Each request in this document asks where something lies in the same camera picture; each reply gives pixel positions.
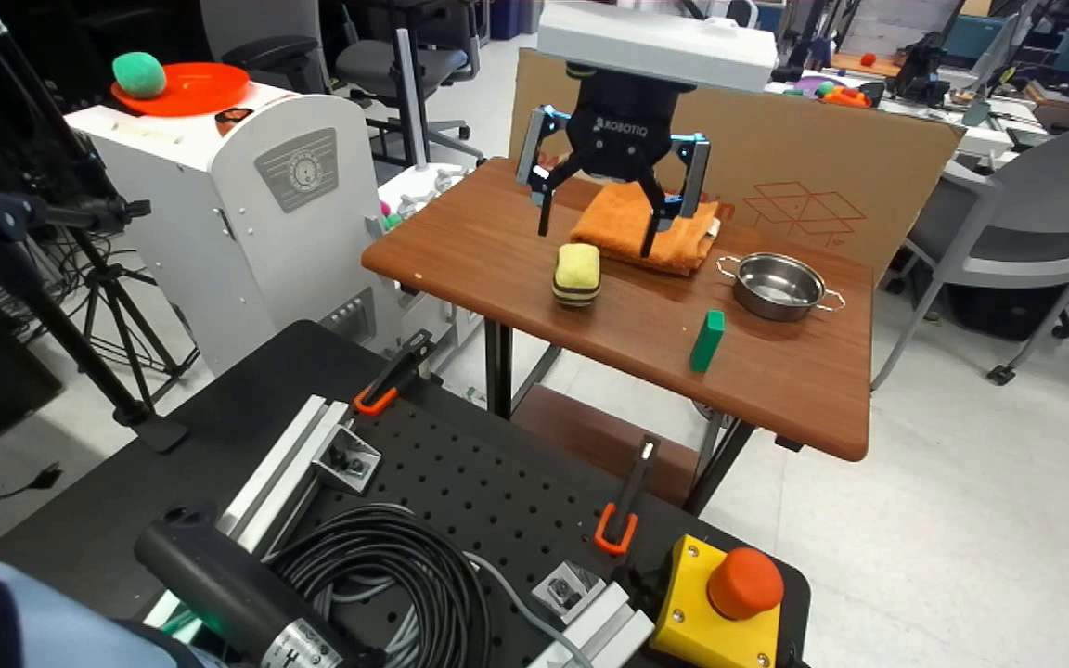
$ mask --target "yellow sponge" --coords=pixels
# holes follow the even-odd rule
[[[602,291],[602,253],[591,244],[559,246],[552,282],[555,298],[566,307],[587,307]]]

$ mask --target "white machine cabinet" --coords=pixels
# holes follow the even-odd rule
[[[151,201],[126,239],[214,373],[297,320],[378,354],[397,348],[398,289],[361,267],[366,220],[381,214],[361,110],[255,83],[237,106],[254,113],[223,138],[212,114],[98,106],[67,122],[93,140],[124,198]]]

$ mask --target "pot handle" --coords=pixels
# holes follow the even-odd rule
[[[835,312],[837,312],[837,310],[840,310],[843,307],[848,306],[848,301],[843,300],[843,295],[840,295],[839,292],[836,292],[836,291],[826,291],[824,293],[826,295],[832,295],[836,299],[839,299],[840,300],[839,307],[832,308],[832,307],[826,307],[826,306],[823,306],[823,305],[815,305],[815,308],[818,308],[819,310],[826,310],[826,312],[835,313]]]
[[[725,269],[724,265],[721,265],[721,261],[730,261],[739,264],[742,262],[742,259],[735,255],[725,255],[723,258],[716,258],[716,269],[721,270],[721,274],[724,274],[725,276],[727,276],[727,278],[735,280],[737,275],[730,274],[729,270]]]

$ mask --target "orange plate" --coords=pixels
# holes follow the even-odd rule
[[[152,116],[195,116],[229,109],[246,97],[250,76],[241,67],[221,63],[175,63],[165,65],[167,88],[158,97],[137,100],[119,88],[109,92],[118,100]]]

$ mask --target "sponge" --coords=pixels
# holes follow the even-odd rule
[[[130,51],[114,59],[118,87],[137,100],[150,100],[165,92],[167,77],[156,57],[144,51]]]
[[[602,291],[602,253],[591,244],[559,246],[552,282],[555,298],[566,307],[587,307]]]

